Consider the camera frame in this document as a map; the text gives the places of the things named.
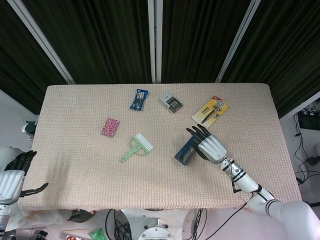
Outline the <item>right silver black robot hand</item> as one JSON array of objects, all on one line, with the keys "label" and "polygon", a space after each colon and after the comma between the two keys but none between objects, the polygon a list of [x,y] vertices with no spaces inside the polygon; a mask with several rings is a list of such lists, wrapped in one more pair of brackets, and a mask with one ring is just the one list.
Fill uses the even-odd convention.
[{"label": "right silver black robot hand", "polygon": [[201,124],[192,126],[192,129],[186,128],[186,130],[195,138],[192,147],[204,160],[220,164],[227,157],[226,148]]}]

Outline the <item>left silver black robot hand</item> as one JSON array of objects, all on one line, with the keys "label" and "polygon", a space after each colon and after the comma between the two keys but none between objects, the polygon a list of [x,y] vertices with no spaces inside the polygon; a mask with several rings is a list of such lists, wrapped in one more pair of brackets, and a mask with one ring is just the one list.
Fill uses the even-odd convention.
[{"label": "left silver black robot hand", "polygon": [[25,177],[36,155],[37,151],[34,150],[22,152],[4,164],[4,169],[0,171],[1,205],[12,205],[16,203],[19,198],[41,193],[48,187],[49,183],[46,182],[36,189],[23,190]]}]

